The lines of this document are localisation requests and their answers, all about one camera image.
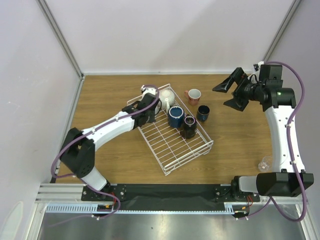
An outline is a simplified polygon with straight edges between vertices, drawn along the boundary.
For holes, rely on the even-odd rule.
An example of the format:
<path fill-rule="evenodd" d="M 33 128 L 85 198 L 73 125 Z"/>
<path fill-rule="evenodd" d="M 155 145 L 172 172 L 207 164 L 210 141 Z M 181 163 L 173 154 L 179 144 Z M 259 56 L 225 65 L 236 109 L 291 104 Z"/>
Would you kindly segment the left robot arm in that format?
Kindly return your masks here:
<path fill-rule="evenodd" d="M 110 194 L 110 183 L 95 166 L 96 151 L 117 136 L 155 121 L 159 99 L 146 93 L 141 100 L 124 107 L 114 117 L 84 130 L 72 128 L 62 145 L 60 161 L 87 186 L 98 200 Z"/>

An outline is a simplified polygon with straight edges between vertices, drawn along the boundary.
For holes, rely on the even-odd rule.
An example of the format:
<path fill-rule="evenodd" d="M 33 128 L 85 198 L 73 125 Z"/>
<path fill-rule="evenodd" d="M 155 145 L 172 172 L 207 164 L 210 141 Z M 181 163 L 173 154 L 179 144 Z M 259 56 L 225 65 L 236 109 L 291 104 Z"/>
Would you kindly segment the white speckled mug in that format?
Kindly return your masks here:
<path fill-rule="evenodd" d="M 159 99 L 161 100 L 161 108 L 167 112 L 170 107 L 175 104 L 175 94 L 170 89 L 161 90 L 159 93 Z"/>

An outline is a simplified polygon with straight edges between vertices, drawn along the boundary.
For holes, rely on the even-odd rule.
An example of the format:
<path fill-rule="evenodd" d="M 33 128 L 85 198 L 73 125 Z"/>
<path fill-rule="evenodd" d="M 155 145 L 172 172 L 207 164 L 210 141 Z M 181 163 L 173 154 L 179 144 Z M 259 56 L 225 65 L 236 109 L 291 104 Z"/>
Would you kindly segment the dark blue enamel mug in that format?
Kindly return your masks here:
<path fill-rule="evenodd" d="M 168 125 L 172 128 L 180 128 L 184 117 L 185 117 L 185 112 L 184 109 L 180 106 L 172 106 L 169 111 L 168 111 Z"/>

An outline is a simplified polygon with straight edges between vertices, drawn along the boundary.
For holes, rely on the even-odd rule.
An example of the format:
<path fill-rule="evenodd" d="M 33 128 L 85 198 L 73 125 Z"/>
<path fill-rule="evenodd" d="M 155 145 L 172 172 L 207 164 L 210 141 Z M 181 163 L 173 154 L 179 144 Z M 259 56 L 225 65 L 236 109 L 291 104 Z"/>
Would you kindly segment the black mug white interior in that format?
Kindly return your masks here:
<path fill-rule="evenodd" d="M 196 135 L 196 130 L 197 130 L 196 119 L 193 116 L 187 114 L 181 125 L 180 135 L 184 139 L 192 139 Z"/>

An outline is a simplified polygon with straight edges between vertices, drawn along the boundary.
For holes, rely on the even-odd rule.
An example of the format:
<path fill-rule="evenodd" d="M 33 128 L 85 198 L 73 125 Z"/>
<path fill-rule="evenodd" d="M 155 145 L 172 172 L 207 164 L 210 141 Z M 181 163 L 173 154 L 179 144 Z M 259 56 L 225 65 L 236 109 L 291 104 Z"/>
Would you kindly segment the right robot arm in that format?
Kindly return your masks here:
<path fill-rule="evenodd" d="M 247 75 L 237 67 L 214 92 L 227 93 L 236 84 L 232 99 L 225 106 L 244 111 L 250 101 L 258 102 L 266 116 L 272 144 L 272 171 L 256 176 L 235 176 L 230 195 L 242 201 L 248 193 L 268 197 L 297 197 L 314 183 L 307 173 L 297 140 L 295 115 L 299 104 L 292 88 L 283 87 L 283 64 L 256 64 Z"/>

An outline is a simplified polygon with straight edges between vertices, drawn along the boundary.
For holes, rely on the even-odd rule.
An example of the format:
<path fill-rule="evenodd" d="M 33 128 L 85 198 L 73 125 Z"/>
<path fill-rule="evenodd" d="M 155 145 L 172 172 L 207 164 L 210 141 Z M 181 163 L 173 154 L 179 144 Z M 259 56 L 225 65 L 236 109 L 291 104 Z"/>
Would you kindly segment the small dark blue cup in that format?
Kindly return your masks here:
<path fill-rule="evenodd" d="M 200 105 L 197 109 L 196 119 L 199 122 L 205 122 L 210 114 L 210 108 L 207 105 Z"/>

